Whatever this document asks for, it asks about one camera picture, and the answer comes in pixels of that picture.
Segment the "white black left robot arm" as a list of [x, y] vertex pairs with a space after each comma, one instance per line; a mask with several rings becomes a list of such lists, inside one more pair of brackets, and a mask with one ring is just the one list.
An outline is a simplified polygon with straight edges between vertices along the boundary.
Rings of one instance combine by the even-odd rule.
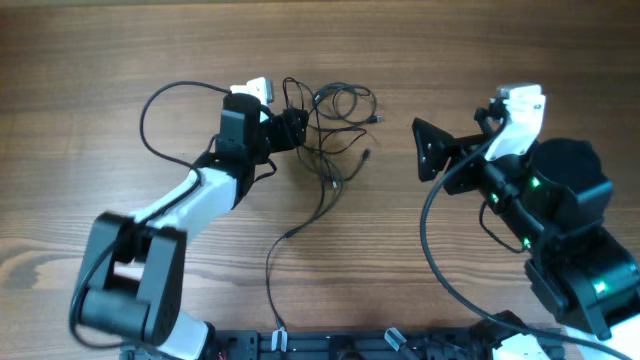
[[307, 111], [273, 114], [243, 93], [223, 99], [220, 131], [183, 183], [130, 215], [105, 212], [91, 227], [68, 325], [121, 337], [121, 346], [169, 359], [213, 359], [214, 327], [181, 309], [187, 245], [234, 209], [271, 154], [302, 145]]

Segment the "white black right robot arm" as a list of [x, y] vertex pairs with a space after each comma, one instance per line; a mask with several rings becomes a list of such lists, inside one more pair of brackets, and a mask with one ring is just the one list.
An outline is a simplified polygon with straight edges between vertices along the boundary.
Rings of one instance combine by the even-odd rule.
[[573, 343], [602, 358], [639, 356], [639, 265], [606, 230], [613, 184], [586, 141], [556, 138], [487, 160], [504, 128], [455, 138], [415, 119], [419, 178], [433, 192], [477, 191], [529, 253], [525, 272]]

